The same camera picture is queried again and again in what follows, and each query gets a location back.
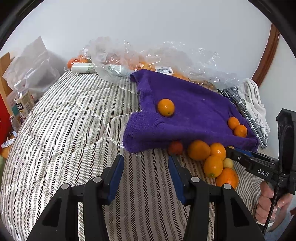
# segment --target silver bolt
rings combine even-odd
[[[191,181],[193,181],[194,183],[198,183],[200,179],[198,177],[192,177]]]
[[[231,189],[231,185],[229,183],[225,183],[224,184],[224,188],[227,189],[227,190],[230,190]]]
[[[61,189],[66,190],[69,187],[68,183],[64,183],[61,185]]]
[[[102,181],[102,179],[100,177],[95,177],[94,178],[94,182],[95,183],[99,183],[100,181]]]

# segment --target bottle cap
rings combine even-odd
[[[22,81],[19,80],[18,82],[15,83],[15,90],[18,91],[24,86],[25,86],[25,84],[23,84]]]

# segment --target striped mattress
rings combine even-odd
[[[122,137],[130,114],[141,111],[136,85],[116,85],[95,74],[65,72],[43,95],[16,137],[1,187],[1,218],[15,240],[25,241],[41,212],[63,183],[85,184],[125,159],[115,200],[104,207],[110,240],[182,240],[189,215],[177,199],[165,150],[129,153]],[[200,162],[179,158],[192,175],[205,177]],[[261,179],[235,164],[237,192],[254,214]],[[208,240],[213,240],[210,204]],[[83,207],[78,207],[84,240]]]

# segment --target wall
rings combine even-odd
[[[269,20],[247,0],[45,0],[16,28],[0,54],[15,55],[39,35],[63,64],[91,39],[110,36],[147,48],[182,42],[220,55],[219,70],[252,77]]]
[[[266,121],[270,127],[268,149],[278,158],[279,140],[276,117],[282,108],[296,111],[296,58],[280,36],[279,45],[271,67],[259,88],[262,103],[266,108]]]

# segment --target purple towel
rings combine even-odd
[[[247,120],[224,96],[169,75],[140,70],[131,74],[138,84],[141,112],[133,113],[123,135],[124,147],[132,153],[152,148],[167,148],[173,140],[181,140],[185,148],[193,140],[207,144],[219,142],[257,151],[258,141]],[[161,99],[175,104],[175,113],[163,117],[157,111]],[[246,138],[234,136],[228,127],[230,117],[236,117],[248,129]]]

